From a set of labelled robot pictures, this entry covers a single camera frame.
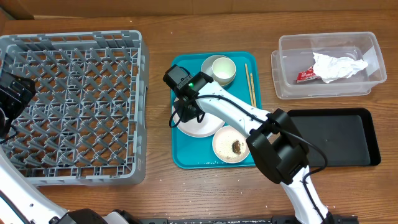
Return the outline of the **red snack wrapper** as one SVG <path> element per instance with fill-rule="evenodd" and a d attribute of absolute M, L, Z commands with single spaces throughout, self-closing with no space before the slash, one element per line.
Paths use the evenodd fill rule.
<path fill-rule="evenodd" d="M 311 80 L 316 80 L 319 79 L 320 77 L 315 74 L 313 67 L 308 68 L 305 71 L 302 71 L 298 74 L 298 77 L 296 79 L 296 83 L 301 83 L 301 82 L 306 82 L 306 81 L 311 81 Z"/>

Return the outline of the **white napkin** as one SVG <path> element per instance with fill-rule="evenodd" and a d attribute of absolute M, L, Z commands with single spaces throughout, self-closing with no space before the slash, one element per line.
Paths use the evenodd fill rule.
<path fill-rule="evenodd" d="M 313 53 L 313 59 L 315 61 L 313 72 L 325 83 L 330 83 L 340 78 L 350 78 L 368 66 L 368 63 L 362 59 L 336 58 L 315 52 Z"/>

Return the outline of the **large pink-white plate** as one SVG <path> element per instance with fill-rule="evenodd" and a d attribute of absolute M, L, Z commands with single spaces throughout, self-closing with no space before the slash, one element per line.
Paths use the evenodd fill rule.
<path fill-rule="evenodd" d="M 214 135 L 220 128 L 224 126 L 224 124 L 225 122 L 221 119 L 212 114 L 206 113 L 201 123 L 194 118 L 186 123 L 181 121 L 177 125 L 177 128 L 188 136 L 204 138 Z"/>

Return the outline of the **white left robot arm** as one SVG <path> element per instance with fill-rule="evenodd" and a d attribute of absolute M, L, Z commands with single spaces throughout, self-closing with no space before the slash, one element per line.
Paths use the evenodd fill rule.
<path fill-rule="evenodd" d="M 1 146 L 16 138 L 12 122 L 25 110 L 36 94 L 35 81 L 1 72 Z M 1 200 L 22 223 L 49 224 L 140 224 L 124 210 L 114 210 L 102 217 L 89 208 L 67 211 L 40 193 L 1 151 Z"/>

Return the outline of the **cream plastic cup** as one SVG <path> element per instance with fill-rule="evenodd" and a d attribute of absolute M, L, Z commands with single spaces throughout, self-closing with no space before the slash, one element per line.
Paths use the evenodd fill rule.
<path fill-rule="evenodd" d="M 220 84 L 225 85 L 234 79 L 236 74 L 235 63 L 228 57 L 216 59 L 212 66 L 213 78 Z"/>

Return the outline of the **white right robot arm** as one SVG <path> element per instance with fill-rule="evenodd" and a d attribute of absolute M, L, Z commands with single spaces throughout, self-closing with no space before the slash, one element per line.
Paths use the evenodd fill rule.
<path fill-rule="evenodd" d="M 277 109 L 270 113 L 253 107 L 228 93 L 209 75 L 191 75 L 178 65 L 165 72 L 163 81 L 179 100 L 174 114 L 180 121 L 200 121 L 205 114 L 212 114 L 246 138 L 256 167 L 271 182 L 282 186 L 298 222 L 334 222 L 310 178 L 323 170 L 310 170 L 307 157 L 310 149 L 319 148 L 302 138 L 285 111 Z"/>

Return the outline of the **grey round bowl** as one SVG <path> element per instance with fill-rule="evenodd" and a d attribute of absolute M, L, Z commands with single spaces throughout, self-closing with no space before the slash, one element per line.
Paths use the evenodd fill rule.
<path fill-rule="evenodd" d="M 213 62 L 214 62 L 216 59 L 220 58 L 220 57 L 227 57 L 227 56 L 224 56 L 224 55 L 212 55 L 212 56 L 208 57 L 208 58 L 202 63 L 201 71 L 202 71 L 203 73 L 205 73 L 205 74 L 207 74 L 207 75 L 209 75 L 209 76 L 211 76 L 211 77 L 213 78 L 213 72 L 212 72 L 211 66 L 212 66 Z"/>

